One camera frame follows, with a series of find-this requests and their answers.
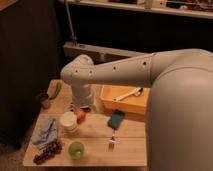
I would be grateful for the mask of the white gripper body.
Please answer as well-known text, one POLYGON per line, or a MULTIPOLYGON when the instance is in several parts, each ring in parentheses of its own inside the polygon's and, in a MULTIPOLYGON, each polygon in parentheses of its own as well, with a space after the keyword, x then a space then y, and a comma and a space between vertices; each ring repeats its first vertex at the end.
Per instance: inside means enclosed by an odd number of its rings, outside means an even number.
POLYGON ((93 93, 89 84, 72 86, 72 100, 76 106, 88 108, 93 104, 93 93))

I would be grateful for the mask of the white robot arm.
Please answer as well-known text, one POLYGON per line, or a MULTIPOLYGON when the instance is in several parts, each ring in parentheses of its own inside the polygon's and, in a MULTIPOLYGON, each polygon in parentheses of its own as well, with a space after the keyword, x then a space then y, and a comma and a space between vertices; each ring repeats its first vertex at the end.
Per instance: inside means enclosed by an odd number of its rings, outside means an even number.
POLYGON ((92 84, 148 88, 148 171, 213 171, 213 52, 163 51, 99 65, 80 55, 61 79, 80 106, 92 84))

